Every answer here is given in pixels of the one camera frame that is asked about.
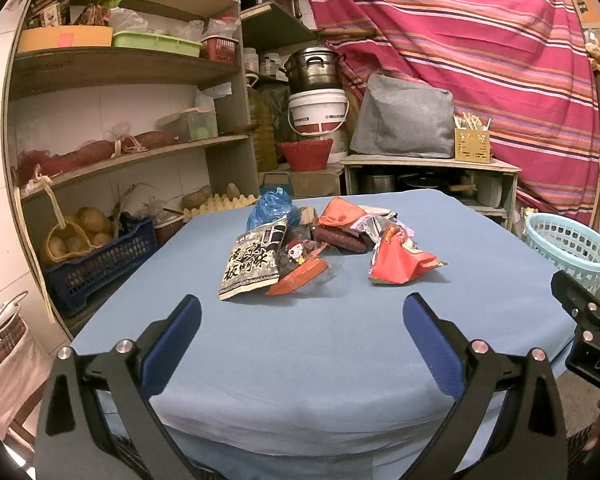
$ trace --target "blue tablecloth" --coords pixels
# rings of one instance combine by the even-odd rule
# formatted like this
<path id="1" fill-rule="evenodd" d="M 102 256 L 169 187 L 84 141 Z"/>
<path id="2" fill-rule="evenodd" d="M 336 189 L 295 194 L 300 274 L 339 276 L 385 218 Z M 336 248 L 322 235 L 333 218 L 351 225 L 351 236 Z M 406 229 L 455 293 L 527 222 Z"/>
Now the blue tablecloth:
<path id="1" fill-rule="evenodd" d="M 554 360 L 574 323 L 551 295 L 553 264 L 455 199 L 433 190 L 347 199 L 394 209 L 418 246 L 448 266 L 405 286 L 379 286 L 368 280 L 370 255 L 349 255 L 337 277 L 311 294 L 251 292 L 219 301 L 224 266 L 251 208 L 209 214 L 137 270 L 74 348 L 99 352 L 137 338 L 194 294 L 202 325 L 165 392 L 152 399 L 185 452 L 232 479 L 279 478 L 281 471 L 357 478 L 352 469 L 397 478 L 452 403 L 404 328 L 408 294 L 419 292 L 468 339 L 499 352 L 539 346 Z M 329 200 L 294 202 L 320 213 Z"/>

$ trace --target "floor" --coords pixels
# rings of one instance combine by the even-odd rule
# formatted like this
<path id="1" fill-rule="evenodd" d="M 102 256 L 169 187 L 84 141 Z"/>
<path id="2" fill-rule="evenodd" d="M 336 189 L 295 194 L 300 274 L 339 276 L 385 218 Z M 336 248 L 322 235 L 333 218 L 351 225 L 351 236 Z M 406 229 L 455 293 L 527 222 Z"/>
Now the floor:
<path id="1" fill-rule="evenodd" d="M 586 428 L 598 416 L 596 403 L 600 390 L 574 375 L 566 372 L 558 378 L 558 390 L 562 399 L 562 410 L 569 435 Z"/>

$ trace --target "blue plastic bag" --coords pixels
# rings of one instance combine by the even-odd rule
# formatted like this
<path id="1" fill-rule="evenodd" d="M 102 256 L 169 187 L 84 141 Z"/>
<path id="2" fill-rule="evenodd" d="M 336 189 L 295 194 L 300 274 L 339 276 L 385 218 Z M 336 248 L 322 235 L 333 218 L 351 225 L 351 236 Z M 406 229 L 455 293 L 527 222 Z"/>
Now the blue plastic bag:
<path id="1" fill-rule="evenodd" d="M 253 207 L 247 220 L 247 231 L 275 222 L 284 216 L 289 226 L 300 223 L 300 210 L 291 203 L 291 197 L 284 189 L 279 187 L 275 191 L 267 191 Z"/>

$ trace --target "red bowl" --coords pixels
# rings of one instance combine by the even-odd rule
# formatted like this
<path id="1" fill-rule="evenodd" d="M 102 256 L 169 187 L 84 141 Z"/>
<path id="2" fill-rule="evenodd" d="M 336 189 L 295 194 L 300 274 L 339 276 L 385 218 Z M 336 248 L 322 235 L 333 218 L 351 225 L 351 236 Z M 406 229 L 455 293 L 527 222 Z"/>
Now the red bowl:
<path id="1" fill-rule="evenodd" d="M 291 171 L 316 171 L 327 167 L 333 139 L 282 142 L 280 148 Z"/>

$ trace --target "light blue laundry basket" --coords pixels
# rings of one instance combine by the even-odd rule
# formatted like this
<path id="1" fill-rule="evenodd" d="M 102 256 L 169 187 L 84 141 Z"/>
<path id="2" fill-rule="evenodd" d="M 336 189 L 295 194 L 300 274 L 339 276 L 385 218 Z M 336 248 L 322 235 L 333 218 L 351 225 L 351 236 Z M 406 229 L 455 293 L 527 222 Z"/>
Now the light blue laundry basket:
<path id="1" fill-rule="evenodd" d="M 583 224 L 549 213 L 525 220 L 526 244 L 574 277 L 591 294 L 600 287 L 600 235 Z"/>

